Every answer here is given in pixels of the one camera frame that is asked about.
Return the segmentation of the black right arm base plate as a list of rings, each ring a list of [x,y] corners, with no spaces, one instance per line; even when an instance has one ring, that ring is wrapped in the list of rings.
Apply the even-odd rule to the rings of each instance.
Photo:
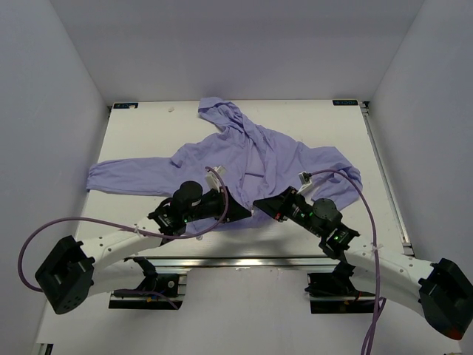
[[[359,291],[352,283],[354,266],[340,262],[331,272],[317,271],[307,275],[311,314],[371,314],[373,291]]]

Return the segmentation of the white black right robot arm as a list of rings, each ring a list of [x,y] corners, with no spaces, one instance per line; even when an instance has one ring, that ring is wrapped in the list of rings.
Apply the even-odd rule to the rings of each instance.
[[[339,261],[333,271],[333,284],[339,293],[378,292],[420,314],[436,331],[453,340],[462,339],[472,323],[472,284],[451,260],[433,263],[374,247],[343,224],[332,200],[322,198],[308,204],[293,187],[253,204],[273,219],[292,220],[319,237],[322,251]]]

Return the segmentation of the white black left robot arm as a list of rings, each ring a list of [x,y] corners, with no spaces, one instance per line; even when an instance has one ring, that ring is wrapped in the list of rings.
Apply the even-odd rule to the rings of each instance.
[[[165,277],[139,252],[173,240],[197,237],[188,225],[210,220],[211,231],[223,223],[251,216],[226,186],[204,192],[200,184],[186,181],[139,223],[118,226],[111,234],[89,240],[61,238],[35,273],[35,279],[56,314],[76,309],[87,297],[113,292],[121,297],[152,297],[176,308],[177,276]]]

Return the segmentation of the aluminium right side rail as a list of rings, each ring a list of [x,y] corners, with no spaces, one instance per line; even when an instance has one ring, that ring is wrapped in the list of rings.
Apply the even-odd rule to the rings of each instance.
[[[360,106],[361,114],[364,119],[365,127],[367,129],[367,134],[369,135],[369,138],[370,138],[370,142],[371,142],[372,149],[375,155],[375,159],[377,161],[378,168],[381,173],[381,179],[384,183],[384,188],[387,193],[387,198],[391,206],[392,213],[394,214],[395,222],[401,234],[402,245],[405,249],[412,251],[412,241],[411,241],[411,238],[409,237],[408,231],[406,230],[404,218],[399,208],[398,201],[395,196],[392,183],[390,181],[390,178],[387,172],[387,165],[385,164],[384,159],[381,157],[381,153],[379,150],[380,145],[378,144],[378,140],[376,139],[376,136],[372,128],[372,119],[370,116],[370,102],[361,101],[359,103],[359,106]]]

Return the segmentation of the dark teal corner label right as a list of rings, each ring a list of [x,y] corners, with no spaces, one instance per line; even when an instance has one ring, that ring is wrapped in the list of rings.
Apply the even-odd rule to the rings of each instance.
[[[358,106],[358,101],[353,99],[334,99],[332,100],[334,106]]]

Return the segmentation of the dark teal corner label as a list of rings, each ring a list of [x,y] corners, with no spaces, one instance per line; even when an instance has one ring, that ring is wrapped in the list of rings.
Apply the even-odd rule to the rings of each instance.
[[[138,102],[129,102],[129,103],[114,103],[113,109],[137,109]]]
[[[332,100],[334,106],[358,106],[358,101],[353,99],[334,99]]]

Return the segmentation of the lavender zip-up hooded jacket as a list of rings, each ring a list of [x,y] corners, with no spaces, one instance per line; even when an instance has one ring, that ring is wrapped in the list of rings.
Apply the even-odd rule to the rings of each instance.
[[[343,209],[358,199],[361,173],[333,146],[310,148],[253,123],[230,101],[203,98],[200,117],[218,128],[186,143],[170,158],[107,160],[89,169],[87,190],[117,195],[171,196],[187,180],[205,184],[205,168],[222,166],[231,196],[247,209],[255,200],[299,188],[300,172],[315,172],[312,200],[331,199]]]

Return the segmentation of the dark teal corner label left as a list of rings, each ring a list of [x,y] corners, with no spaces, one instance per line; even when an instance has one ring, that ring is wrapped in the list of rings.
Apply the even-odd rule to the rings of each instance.
[[[113,109],[137,109],[138,102],[129,102],[129,103],[114,103]]]

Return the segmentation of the aluminium front table rail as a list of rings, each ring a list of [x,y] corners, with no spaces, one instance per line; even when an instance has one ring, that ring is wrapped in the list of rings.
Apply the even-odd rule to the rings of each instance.
[[[338,260],[327,257],[145,257],[155,268],[283,268],[297,270],[328,269],[332,271]]]

